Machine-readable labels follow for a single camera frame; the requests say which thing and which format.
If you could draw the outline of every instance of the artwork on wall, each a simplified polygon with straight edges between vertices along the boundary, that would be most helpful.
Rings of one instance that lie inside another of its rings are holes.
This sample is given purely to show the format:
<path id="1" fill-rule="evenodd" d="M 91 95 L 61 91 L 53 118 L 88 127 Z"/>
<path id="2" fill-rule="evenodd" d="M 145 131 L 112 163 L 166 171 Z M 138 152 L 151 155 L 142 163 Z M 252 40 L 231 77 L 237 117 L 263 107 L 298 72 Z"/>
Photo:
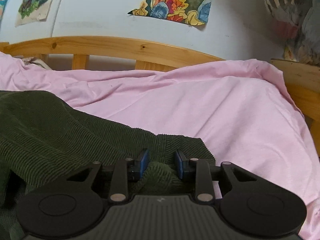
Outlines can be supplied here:
<path id="1" fill-rule="evenodd" d="M 145 0 L 128 14 L 203 25 L 208 22 L 210 6 L 211 0 Z"/>
<path id="2" fill-rule="evenodd" d="M 1 24 L 1 21 L 2 21 L 2 15 L 4 13 L 4 9 L 5 9 L 5 6 L 7 4 L 7 1 L 8 0 L 0 0 L 0 24 Z"/>
<path id="3" fill-rule="evenodd" d="M 23 0 L 15 26 L 47 19 L 52 0 Z"/>

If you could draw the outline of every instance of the pink blanket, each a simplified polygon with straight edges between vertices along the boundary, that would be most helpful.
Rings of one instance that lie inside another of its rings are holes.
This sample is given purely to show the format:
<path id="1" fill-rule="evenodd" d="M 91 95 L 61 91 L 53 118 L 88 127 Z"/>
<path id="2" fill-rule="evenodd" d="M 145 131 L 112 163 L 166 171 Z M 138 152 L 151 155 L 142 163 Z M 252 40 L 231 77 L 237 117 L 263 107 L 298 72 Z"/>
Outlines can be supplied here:
<path id="1" fill-rule="evenodd" d="M 320 164 L 282 72 L 258 60 L 156 71 L 51 71 L 0 54 L 1 90 L 47 90 L 71 107 L 155 134 L 199 137 L 231 161 L 300 196 L 303 239 L 320 239 Z"/>

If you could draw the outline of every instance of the wooden bed frame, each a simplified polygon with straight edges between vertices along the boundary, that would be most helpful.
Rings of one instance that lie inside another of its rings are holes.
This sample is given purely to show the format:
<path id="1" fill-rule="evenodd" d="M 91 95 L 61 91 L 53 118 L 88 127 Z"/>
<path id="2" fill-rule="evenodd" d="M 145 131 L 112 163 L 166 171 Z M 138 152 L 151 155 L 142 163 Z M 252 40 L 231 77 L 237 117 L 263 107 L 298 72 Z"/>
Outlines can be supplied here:
<path id="1" fill-rule="evenodd" d="M 0 51 L 12 56 L 38 57 L 73 54 L 72 69 L 85 69 L 89 55 L 135 59 L 135 69 L 167 72 L 175 68 L 223 60 L 199 51 L 137 39 L 104 36 L 68 36 L 0 43 Z M 312 119 L 311 135 L 320 156 L 320 67 L 272 59 L 284 72 L 289 94 L 301 111 Z"/>

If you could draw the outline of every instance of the dark green fabric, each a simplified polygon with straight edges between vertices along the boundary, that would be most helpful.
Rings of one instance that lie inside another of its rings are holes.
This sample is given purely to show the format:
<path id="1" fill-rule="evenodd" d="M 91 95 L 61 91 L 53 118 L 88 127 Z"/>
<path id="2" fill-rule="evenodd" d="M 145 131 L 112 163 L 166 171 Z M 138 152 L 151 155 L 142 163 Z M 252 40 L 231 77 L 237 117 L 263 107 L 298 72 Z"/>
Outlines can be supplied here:
<path id="1" fill-rule="evenodd" d="M 190 191 L 189 185 L 176 176 L 176 149 L 184 151 L 187 157 L 215 163 L 201 139 L 154 135 L 130 128 L 72 109 L 45 91 L 0 91 L 0 233 L 4 230 L 7 234 L 0 239 L 10 235 L 15 240 L 21 236 L 12 210 L 24 195 L 21 191 L 26 184 L 28 189 L 39 187 L 92 161 L 110 165 L 118 159 L 135 158 L 143 148 L 149 149 L 151 162 L 143 178 L 131 185 L 132 193 Z M 6 190 L 12 176 L 16 183 L 22 180 L 10 193 Z"/>

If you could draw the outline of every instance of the silver pin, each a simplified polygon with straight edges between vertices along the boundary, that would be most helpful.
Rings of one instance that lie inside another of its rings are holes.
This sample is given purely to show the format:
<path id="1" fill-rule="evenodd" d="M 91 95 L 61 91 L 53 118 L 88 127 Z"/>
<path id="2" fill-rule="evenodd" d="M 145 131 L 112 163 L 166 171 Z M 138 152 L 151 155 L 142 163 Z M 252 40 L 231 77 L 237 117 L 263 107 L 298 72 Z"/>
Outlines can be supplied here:
<path id="1" fill-rule="evenodd" d="M 197 199 L 202 201 L 202 202 L 209 202 L 213 199 L 213 196 L 208 193 L 201 193 L 197 196 Z"/>
<path id="2" fill-rule="evenodd" d="M 110 199 L 114 202 L 121 202 L 126 199 L 126 196 L 122 193 L 115 193 L 110 196 Z"/>

